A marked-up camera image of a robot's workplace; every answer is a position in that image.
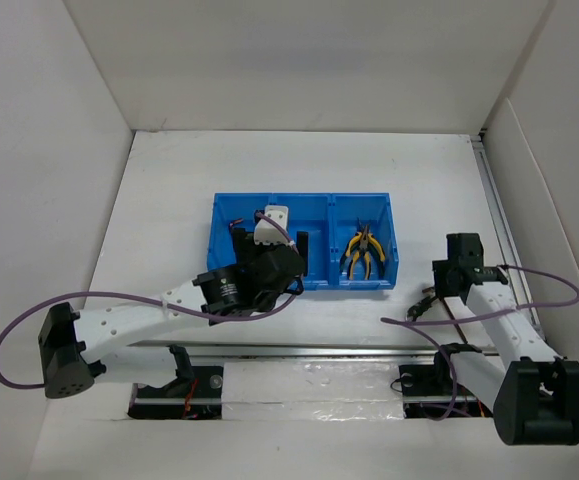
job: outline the white table surface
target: white table surface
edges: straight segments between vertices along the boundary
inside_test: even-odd
[[[479,232],[488,262],[500,260],[468,137],[138,133],[92,289],[148,294],[204,271],[219,191],[390,192],[398,286],[308,294],[283,318],[196,329],[187,341],[423,345],[378,317],[402,317],[418,299],[431,260],[446,255],[445,234]],[[488,343],[481,327],[465,330]],[[433,335],[457,340],[451,329]],[[579,446],[506,447],[488,419],[136,421],[126,417],[129,394],[130,385],[101,384],[50,401],[28,478],[579,478]]]
[[[307,292],[250,324],[185,330],[170,339],[210,343],[424,346],[379,322],[404,318],[446,258],[447,233],[478,232],[486,261],[501,253],[468,136],[289,132],[139,132],[127,163],[92,290],[153,294],[206,271],[217,192],[388,192],[400,256],[391,291]],[[112,302],[92,299],[88,307]],[[469,315],[460,301],[456,313]],[[443,316],[440,308],[429,318]],[[471,343],[490,345],[478,324]],[[459,341],[437,327],[440,342]]]

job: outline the white panel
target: white panel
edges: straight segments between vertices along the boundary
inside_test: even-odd
[[[579,4],[557,3],[510,100],[579,267]]]
[[[477,133],[547,0],[66,0],[136,129]]]
[[[62,3],[0,1],[0,330],[87,288],[130,141]],[[40,322],[4,345],[16,381],[41,381]],[[25,476],[45,405],[0,386],[0,479]]]
[[[556,2],[509,100],[486,144],[523,262],[578,276],[579,2]],[[538,298],[552,288],[532,283]],[[552,344],[579,358],[579,307],[541,319]]]
[[[579,446],[510,448],[486,419],[118,421],[92,409],[48,417],[28,480],[143,478],[573,480]]]
[[[579,285],[579,269],[570,247],[575,236],[563,230],[555,199],[509,101],[502,104],[485,143],[523,265],[562,275]],[[555,301],[571,295],[566,287],[549,279],[528,275],[527,280],[534,299]],[[549,343],[559,353],[579,361],[579,304],[541,310],[539,314]]]
[[[469,137],[376,133],[139,132],[101,257],[95,290],[153,294],[206,271],[216,192],[388,192],[400,264],[394,290],[305,292],[278,315],[182,330],[180,341],[429,347],[381,316],[404,318],[446,258],[446,234],[479,232],[487,262],[502,260]],[[451,299],[457,316],[469,316]],[[90,307],[113,305],[91,299]],[[442,307],[427,318],[442,318]],[[470,341],[490,344],[479,324]],[[459,341],[436,327],[441,343]]]

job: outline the red wire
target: red wire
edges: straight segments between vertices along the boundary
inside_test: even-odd
[[[182,418],[185,418],[187,416],[187,412],[189,410],[191,410],[191,406],[189,405],[189,402],[191,401],[191,399],[193,398],[193,394],[196,391],[196,387],[198,386],[198,379],[196,378],[193,381],[193,384],[191,385],[191,391],[187,394],[187,396],[185,397],[185,411],[182,412]]]

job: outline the screw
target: screw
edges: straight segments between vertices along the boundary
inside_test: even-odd
[[[222,387],[222,377],[220,375],[212,375],[209,378],[209,386],[214,390]]]

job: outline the white plastic part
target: white plastic part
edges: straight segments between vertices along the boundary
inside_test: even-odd
[[[508,285],[487,282],[474,285],[467,296],[467,307],[476,315],[517,307],[513,292]],[[487,334],[496,346],[505,368],[514,360],[529,357],[534,362],[553,362],[560,358],[536,333],[521,311],[515,311],[482,322]]]
[[[179,304],[192,310],[200,310],[205,299],[202,290],[191,281],[155,295],[159,302]],[[150,305],[123,304],[99,310],[82,310],[80,319],[74,323],[76,338],[85,342],[82,358],[93,363],[121,347],[141,340],[149,340],[182,328],[208,327],[204,318],[178,313]]]
[[[493,404],[505,378],[505,370],[478,352],[455,353],[451,356],[451,362],[460,385],[469,389],[493,412]]]
[[[107,371],[96,383],[144,383],[159,388],[176,378],[176,360],[165,347],[121,347],[100,361]]]
[[[289,207],[282,205],[267,205],[265,215],[287,230],[289,220]],[[276,227],[269,222],[261,220],[253,231],[253,241],[256,245],[287,245],[289,242]]]
[[[508,285],[498,282],[474,285],[467,296],[467,307],[476,315],[516,309],[513,292]],[[520,311],[482,322],[487,334],[496,346],[504,368],[492,364],[477,352],[462,352],[451,356],[458,382],[469,389],[487,408],[493,405],[505,378],[509,364],[521,357],[534,362],[553,362],[560,358],[536,333]]]

